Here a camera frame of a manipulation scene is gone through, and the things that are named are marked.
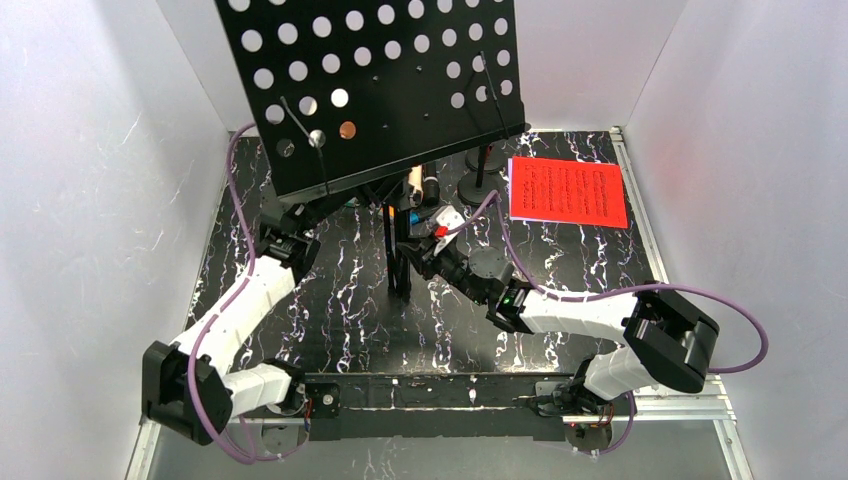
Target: red paper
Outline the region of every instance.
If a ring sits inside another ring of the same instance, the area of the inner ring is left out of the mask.
[[[509,178],[515,220],[628,226],[618,165],[513,157]]]

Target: black cylindrical object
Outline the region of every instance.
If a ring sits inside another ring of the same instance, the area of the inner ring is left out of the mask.
[[[424,199],[421,204],[432,207],[439,204],[439,177],[436,173],[436,163],[425,163],[422,167],[421,189],[424,191]]]

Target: robotic arm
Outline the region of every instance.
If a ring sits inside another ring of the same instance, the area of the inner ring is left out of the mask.
[[[719,327],[680,294],[646,291],[593,302],[560,302],[514,277],[515,267],[502,251],[483,247],[466,256],[453,243],[456,234],[439,235],[462,223],[453,207],[443,207],[424,235],[398,248],[425,279],[439,275],[474,302],[487,305],[486,318],[507,332],[568,332],[621,345],[615,352],[586,359],[570,384],[530,397],[539,414],[596,413],[625,392],[657,383],[687,393],[701,391]]]
[[[332,209],[332,204],[325,208]],[[296,393],[303,393],[304,379],[293,365],[271,359],[248,370],[229,371],[247,336],[311,268],[320,244],[299,232],[321,218],[320,212],[302,206],[291,208],[281,221],[264,218],[260,256],[247,287],[232,296],[246,275],[242,273],[201,320],[170,344],[154,342],[147,349],[142,374],[146,417],[201,445],[212,441],[194,410],[186,374],[200,331],[215,315],[218,318],[197,354],[197,383],[216,431],[221,433],[231,418],[262,406],[297,409]],[[621,345],[612,353],[586,359],[570,382],[526,397],[539,415],[595,414],[622,393],[656,383],[683,392],[701,391],[719,329],[685,298],[672,291],[647,291],[582,303],[550,299],[514,277],[515,267],[502,251],[483,247],[469,256],[459,252],[456,234],[445,232],[462,223],[462,216],[445,206],[422,224],[422,234],[398,243],[398,253],[425,279],[439,275],[477,304],[486,305],[486,318],[502,330],[576,333]]]

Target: music stand base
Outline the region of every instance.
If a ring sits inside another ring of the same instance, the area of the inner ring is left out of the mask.
[[[480,187],[477,187],[477,174],[469,172],[459,180],[456,186],[456,195],[465,205],[477,207],[483,203],[489,192],[497,189],[498,184],[488,175],[483,177],[483,183]]]
[[[472,172],[477,171],[477,149],[473,148],[465,152],[465,165]],[[489,175],[498,173],[506,167],[506,156],[502,152],[492,150],[489,158],[486,159],[486,164],[483,166],[483,171]]]

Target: gray floor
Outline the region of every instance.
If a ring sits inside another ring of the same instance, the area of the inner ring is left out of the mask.
[[[294,445],[294,432],[286,440]],[[638,422],[599,459],[528,438],[371,438],[307,443],[283,462],[245,467],[220,449],[163,430],[151,479],[729,479],[715,428],[704,422]]]

